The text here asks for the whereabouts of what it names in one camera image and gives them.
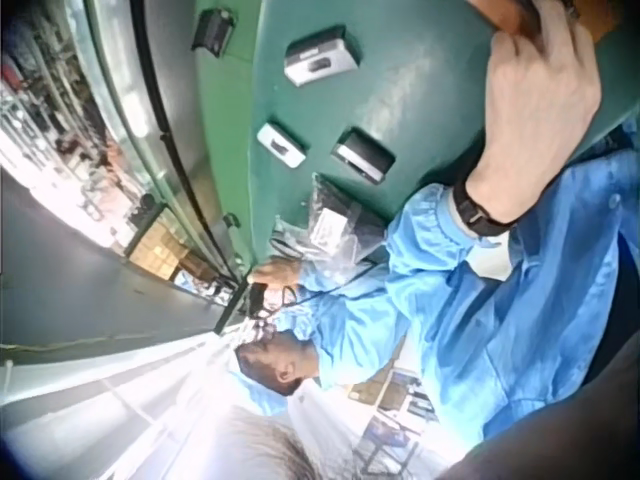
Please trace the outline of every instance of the black wristband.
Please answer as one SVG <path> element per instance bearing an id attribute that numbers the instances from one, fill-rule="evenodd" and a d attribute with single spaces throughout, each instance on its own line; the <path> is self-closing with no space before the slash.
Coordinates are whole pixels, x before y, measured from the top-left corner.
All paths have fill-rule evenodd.
<path id="1" fill-rule="evenodd" d="M 515 222 L 500 223 L 491 218 L 481 205 L 467 193 L 466 180 L 453 187 L 453 203 L 466 227 L 481 237 L 497 237 L 513 227 Z"/>

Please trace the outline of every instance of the button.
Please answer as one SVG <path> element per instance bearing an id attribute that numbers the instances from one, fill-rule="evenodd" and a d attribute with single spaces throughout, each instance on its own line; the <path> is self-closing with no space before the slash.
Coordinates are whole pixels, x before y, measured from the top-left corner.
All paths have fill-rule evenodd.
<path id="1" fill-rule="evenodd" d="M 620 205 L 620 195 L 614 193 L 613 195 L 611 195 L 611 197 L 609 197 L 609 208 L 614 209 L 618 205 Z"/>

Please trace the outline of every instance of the ear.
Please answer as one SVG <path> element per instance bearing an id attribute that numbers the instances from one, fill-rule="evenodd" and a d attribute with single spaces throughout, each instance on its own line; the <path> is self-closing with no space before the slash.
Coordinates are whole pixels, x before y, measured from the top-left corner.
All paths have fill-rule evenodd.
<path id="1" fill-rule="evenodd" d="M 289 383 L 296 379 L 296 367 L 293 362 L 283 364 L 276 370 L 276 378 L 280 383 Z"/>

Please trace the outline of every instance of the clear plastic bag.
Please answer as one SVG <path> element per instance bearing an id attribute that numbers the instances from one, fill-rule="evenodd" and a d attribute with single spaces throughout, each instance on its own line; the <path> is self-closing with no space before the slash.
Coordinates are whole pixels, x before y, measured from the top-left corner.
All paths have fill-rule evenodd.
<path id="1" fill-rule="evenodd" d="M 348 279 L 384 243 L 385 232 L 380 217 L 314 174 L 308 228 L 276 217 L 271 247 L 274 255 L 303 258 L 336 280 Z"/>

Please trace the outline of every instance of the short black hair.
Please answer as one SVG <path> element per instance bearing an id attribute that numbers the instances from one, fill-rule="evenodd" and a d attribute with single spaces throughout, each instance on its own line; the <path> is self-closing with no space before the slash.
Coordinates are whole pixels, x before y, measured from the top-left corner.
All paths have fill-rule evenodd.
<path id="1" fill-rule="evenodd" d="M 242 345 L 236 347 L 235 354 L 240 365 L 240 371 L 251 380 L 258 382 L 263 387 L 268 388 L 280 395 L 290 397 L 298 389 L 302 380 L 297 378 L 289 383 L 282 383 L 276 376 L 276 371 L 271 365 L 262 362 L 251 362 L 242 355 Z"/>

